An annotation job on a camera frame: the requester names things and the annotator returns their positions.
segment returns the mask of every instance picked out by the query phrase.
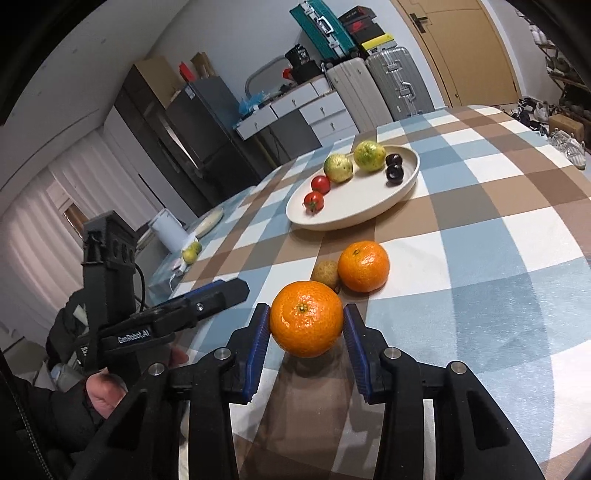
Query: orange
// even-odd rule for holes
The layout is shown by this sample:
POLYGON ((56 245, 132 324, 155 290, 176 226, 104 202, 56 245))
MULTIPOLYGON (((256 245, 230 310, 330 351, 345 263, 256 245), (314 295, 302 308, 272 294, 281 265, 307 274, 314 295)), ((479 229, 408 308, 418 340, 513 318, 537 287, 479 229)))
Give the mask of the orange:
POLYGON ((269 328, 286 352, 302 358, 319 356, 343 330, 343 306, 337 294, 322 283, 293 282, 273 300, 269 328))
POLYGON ((348 288, 367 293, 386 283, 390 272, 390 260, 384 247, 365 240, 351 244, 343 250, 337 271, 348 288))

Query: checkered tablecloth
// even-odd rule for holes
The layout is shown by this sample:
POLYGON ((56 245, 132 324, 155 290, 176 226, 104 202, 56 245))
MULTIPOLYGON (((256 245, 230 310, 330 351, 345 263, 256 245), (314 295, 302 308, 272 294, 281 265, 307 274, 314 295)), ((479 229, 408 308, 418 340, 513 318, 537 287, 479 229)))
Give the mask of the checkered tablecloth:
MULTIPOLYGON (((254 305, 309 279, 317 261, 376 240, 390 257, 388 282, 369 297, 342 291, 343 304, 356 302, 368 326, 420 362, 467 363, 547 478, 563 479, 591 437, 590 196, 591 184, 562 154, 491 107, 437 111, 340 141, 224 205, 176 294, 236 276, 251 293, 179 343, 196 361, 225 345, 254 305), (420 154, 409 196, 348 229, 291 230, 292 192, 330 152, 367 138, 420 154)), ((357 393, 342 342, 304 361, 271 340, 259 393, 231 412, 242 478, 373 475, 383 406, 357 393)))

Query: white curtain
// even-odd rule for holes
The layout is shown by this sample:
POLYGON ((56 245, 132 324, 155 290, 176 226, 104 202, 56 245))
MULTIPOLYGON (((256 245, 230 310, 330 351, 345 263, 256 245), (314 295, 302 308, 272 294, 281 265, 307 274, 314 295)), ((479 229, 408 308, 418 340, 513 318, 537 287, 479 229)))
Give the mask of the white curtain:
POLYGON ((40 345, 82 287, 82 249, 47 193, 51 181, 47 170, 34 178, 0 220, 1 321, 40 345))
POLYGON ((82 247, 56 204, 64 196, 88 218, 115 210, 134 229, 158 213, 99 131, 27 185, 0 219, 0 322, 40 345, 59 309, 82 288, 82 247))
POLYGON ((100 132, 91 132, 72 145, 49 170, 88 218, 115 210, 137 230, 159 209, 134 183, 100 132))

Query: white oval plate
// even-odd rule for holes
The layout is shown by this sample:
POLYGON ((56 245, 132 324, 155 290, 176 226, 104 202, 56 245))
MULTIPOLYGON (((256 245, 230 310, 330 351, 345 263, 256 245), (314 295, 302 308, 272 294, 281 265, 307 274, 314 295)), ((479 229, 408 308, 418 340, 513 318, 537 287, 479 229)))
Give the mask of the white oval plate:
POLYGON ((353 154, 347 155, 353 161, 353 178, 342 184, 331 184, 330 192, 324 196, 324 208, 312 214, 304 207, 304 197, 311 192, 310 182, 317 175, 324 175, 319 169, 300 185, 290 197, 285 212, 287 218, 299 227, 308 230, 328 231, 346 228, 370 220, 396 205, 413 188, 417 181, 421 160, 412 148, 386 145, 388 155, 402 156, 404 181, 398 186, 389 186, 386 169, 366 174, 353 161, 353 154))

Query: silver suitcase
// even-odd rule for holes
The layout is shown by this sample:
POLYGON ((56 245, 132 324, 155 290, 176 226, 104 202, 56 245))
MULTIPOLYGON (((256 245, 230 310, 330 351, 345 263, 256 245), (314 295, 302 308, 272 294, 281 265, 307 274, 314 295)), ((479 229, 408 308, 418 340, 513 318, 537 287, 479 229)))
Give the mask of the silver suitcase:
POLYGON ((395 120, 435 110, 425 82, 406 48, 383 50, 371 55, 366 63, 395 120))
POLYGON ((384 97, 362 59, 339 63, 326 74, 360 133, 393 121, 384 97))

